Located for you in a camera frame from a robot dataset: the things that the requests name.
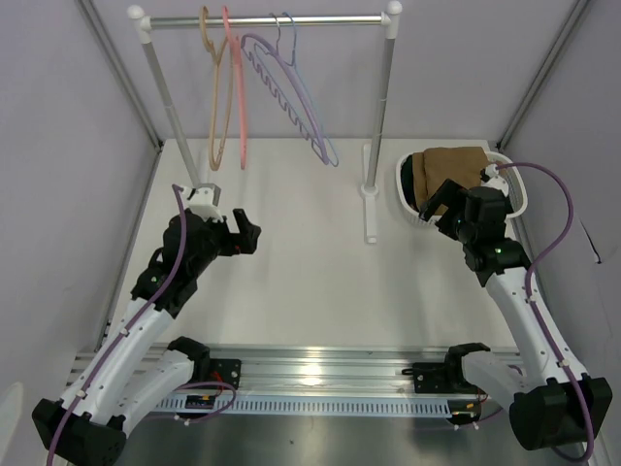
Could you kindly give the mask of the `tan skirt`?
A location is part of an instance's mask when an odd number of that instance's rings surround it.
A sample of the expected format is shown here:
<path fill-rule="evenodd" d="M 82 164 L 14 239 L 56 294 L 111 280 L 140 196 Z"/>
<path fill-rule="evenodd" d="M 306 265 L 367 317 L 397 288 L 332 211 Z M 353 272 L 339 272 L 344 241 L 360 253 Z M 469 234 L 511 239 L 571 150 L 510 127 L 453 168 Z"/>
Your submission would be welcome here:
<path fill-rule="evenodd" d="M 479 186 L 480 172 L 490 164 L 481 147 L 429 148 L 422 153 L 427 180 L 427 200 L 446 179 L 453 180 L 464 188 Z"/>

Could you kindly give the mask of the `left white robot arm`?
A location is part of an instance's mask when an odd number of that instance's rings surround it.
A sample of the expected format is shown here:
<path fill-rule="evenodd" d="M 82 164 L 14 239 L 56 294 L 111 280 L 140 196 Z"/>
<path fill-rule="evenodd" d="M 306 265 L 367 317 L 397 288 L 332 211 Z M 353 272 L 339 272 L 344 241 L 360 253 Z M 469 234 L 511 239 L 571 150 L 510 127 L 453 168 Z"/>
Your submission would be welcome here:
<path fill-rule="evenodd" d="M 171 392 L 235 388 L 213 377 L 209 348 L 188 337 L 176 338 L 153 368 L 134 375 L 197 291 L 206 269 L 219 257 L 256 252 L 261 227 L 242 209 L 233 216 L 236 231 L 225 220 L 188 210 L 169 221 L 117 328 L 58 400 L 42 399 L 32 412 L 48 464 L 61 457 L 74 465 L 113 465 L 132 430 Z"/>

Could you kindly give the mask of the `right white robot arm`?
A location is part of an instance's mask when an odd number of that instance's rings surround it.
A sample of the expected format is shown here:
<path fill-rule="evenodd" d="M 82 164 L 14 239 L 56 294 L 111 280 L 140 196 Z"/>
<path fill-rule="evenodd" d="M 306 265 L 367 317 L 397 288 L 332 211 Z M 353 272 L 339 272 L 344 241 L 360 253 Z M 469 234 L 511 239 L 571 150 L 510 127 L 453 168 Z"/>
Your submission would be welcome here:
<path fill-rule="evenodd" d="M 526 450 L 584 445 L 590 457 L 612 401 L 604 378 L 593 378 L 567 346 L 541 295 L 523 246 L 506 234 L 508 200 L 494 187 L 465 188 L 446 180 L 420 209 L 428 219 L 446 210 L 436 226 L 461 244 L 466 265 L 501 311 L 523 367 L 515 370 L 486 345 L 448 349 L 437 375 L 453 392 L 477 388 L 507 411 Z"/>

